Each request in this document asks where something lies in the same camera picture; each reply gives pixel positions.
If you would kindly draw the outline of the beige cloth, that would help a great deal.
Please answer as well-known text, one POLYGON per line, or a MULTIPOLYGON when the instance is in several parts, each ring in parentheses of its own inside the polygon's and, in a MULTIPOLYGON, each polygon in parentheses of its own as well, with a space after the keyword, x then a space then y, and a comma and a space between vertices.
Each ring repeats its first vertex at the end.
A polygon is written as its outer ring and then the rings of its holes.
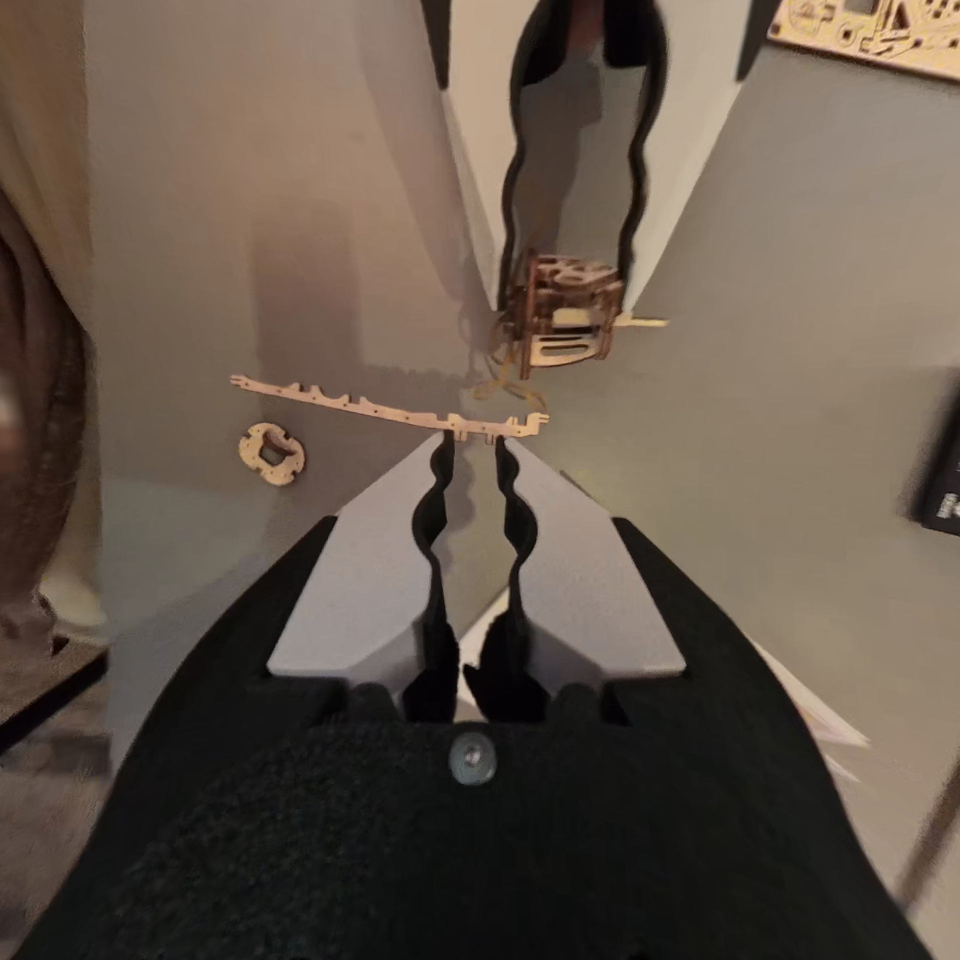
POLYGON ((75 490, 40 591, 67 638, 102 642, 101 468, 90 339, 89 90, 85 2, 2 2, 2 193, 76 321, 86 363, 75 490))

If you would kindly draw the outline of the brown cloth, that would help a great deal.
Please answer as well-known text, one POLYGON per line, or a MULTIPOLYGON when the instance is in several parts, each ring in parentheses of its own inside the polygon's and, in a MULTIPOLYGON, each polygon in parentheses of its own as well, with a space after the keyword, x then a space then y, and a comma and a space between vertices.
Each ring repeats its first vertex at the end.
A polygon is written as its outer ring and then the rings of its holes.
POLYGON ((1 634, 48 646, 41 583, 75 495, 87 419, 87 338, 11 201, 1 198, 1 634))

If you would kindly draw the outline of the long notched wooden strip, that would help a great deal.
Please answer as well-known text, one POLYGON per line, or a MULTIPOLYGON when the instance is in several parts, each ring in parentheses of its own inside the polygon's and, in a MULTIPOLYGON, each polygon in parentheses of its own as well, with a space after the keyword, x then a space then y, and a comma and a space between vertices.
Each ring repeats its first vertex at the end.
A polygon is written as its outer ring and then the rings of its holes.
POLYGON ((534 411, 525 418, 510 416, 503 421, 485 421, 464 417, 457 413, 439 415, 433 412, 413 412, 371 401, 365 396, 353 399, 349 394, 338 397, 326 395, 317 385, 304 387, 300 383, 278 386, 264 383, 244 374, 229 378, 232 386, 249 393, 277 400, 310 404, 327 410, 339 411, 369 419, 414 426, 416 428, 450 433, 456 442, 479 437, 493 446, 499 439, 524 440, 539 436, 549 423, 549 414, 534 411))

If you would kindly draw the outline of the partly built wooden model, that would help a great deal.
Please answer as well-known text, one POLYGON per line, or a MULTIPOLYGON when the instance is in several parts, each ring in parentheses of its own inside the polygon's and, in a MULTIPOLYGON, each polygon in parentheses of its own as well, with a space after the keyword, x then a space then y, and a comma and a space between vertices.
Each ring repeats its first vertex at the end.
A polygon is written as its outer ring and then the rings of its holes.
POLYGON ((618 269, 597 261, 529 249, 510 275, 507 299, 490 332, 488 378, 472 397, 499 393, 546 412, 527 385, 537 370, 606 359, 618 330, 661 330, 665 318, 642 318, 624 307, 618 269))

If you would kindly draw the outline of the paper instruction booklet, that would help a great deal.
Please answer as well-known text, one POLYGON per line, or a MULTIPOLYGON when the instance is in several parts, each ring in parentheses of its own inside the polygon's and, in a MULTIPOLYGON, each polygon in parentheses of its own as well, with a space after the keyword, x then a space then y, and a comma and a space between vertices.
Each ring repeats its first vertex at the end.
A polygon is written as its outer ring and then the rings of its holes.
MULTIPOLYGON (((479 657, 487 632, 493 626, 495 620, 507 611, 508 606, 509 589, 506 587, 458 636, 462 665, 479 666, 479 657)), ((857 774, 837 761, 830 754, 829 749, 843 747, 869 750, 871 748, 869 738, 828 706, 817 694, 792 674, 786 666, 767 652, 762 645, 753 640, 750 643, 791 699, 811 736, 817 742, 824 763, 834 779, 851 784, 860 784, 860 778, 857 774)))

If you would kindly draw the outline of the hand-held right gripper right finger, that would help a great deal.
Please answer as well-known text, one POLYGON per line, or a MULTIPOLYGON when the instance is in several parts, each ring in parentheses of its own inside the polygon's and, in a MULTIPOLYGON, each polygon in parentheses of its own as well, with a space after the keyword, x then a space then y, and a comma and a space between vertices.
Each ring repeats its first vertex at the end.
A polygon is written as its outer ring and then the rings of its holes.
POLYGON ((495 447, 515 558, 480 652, 480 713, 539 722, 570 686, 681 677, 687 661, 615 519, 513 438, 495 447))

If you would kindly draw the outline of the laser-cut wooden parts sheet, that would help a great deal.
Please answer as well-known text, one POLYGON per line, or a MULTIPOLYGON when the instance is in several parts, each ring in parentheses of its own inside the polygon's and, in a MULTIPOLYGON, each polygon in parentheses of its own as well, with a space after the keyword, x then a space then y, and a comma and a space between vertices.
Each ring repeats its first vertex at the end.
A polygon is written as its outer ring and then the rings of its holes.
POLYGON ((859 65, 959 81, 957 1, 783 1, 767 39, 859 65))

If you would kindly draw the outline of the black model kit box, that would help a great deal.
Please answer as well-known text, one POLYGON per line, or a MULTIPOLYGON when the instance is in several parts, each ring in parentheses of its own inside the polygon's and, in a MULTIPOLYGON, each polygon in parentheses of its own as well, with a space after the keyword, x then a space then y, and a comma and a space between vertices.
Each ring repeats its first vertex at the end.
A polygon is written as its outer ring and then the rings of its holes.
POLYGON ((955 381, 918 485, 914 519, 924 529, 959 537, 959 381, 955 381))

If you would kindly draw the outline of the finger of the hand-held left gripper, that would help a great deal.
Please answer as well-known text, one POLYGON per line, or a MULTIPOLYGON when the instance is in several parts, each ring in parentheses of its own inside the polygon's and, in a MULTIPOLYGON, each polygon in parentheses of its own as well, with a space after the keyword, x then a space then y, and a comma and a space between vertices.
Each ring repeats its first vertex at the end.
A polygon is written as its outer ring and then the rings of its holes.
POLYGON ((440 102, 479 278, 490 308, 502 311, 519 235, 522 80, 549 2, 452 1, 441 10, 440 102))
POLYGON ((630 202, 617 241, 632 311, 666 251, 738 98, 748 1, 625 2, 643 77, 627 152, 630 202))

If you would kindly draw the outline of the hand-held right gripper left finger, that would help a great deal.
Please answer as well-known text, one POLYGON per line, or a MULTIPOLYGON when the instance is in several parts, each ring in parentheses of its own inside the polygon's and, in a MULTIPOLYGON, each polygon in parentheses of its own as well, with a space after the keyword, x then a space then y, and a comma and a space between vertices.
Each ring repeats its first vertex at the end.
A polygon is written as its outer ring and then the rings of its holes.
POLYGON ((414 722, 453 720, 460 669, 433 546, 452 432, 429 436, 337 514, 268 660, 282 679, 378 685, 414 722))

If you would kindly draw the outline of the small oval wooden part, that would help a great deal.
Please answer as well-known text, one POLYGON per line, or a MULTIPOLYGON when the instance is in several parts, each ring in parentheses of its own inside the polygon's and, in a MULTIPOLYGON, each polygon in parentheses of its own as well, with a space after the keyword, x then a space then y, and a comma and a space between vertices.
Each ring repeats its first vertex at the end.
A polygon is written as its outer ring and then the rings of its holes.
POLYGON ((238 440, 237 452, 249 470, 274 487, 293 484, 306 467, 304 446, 271 422, 249 426, 238 440))

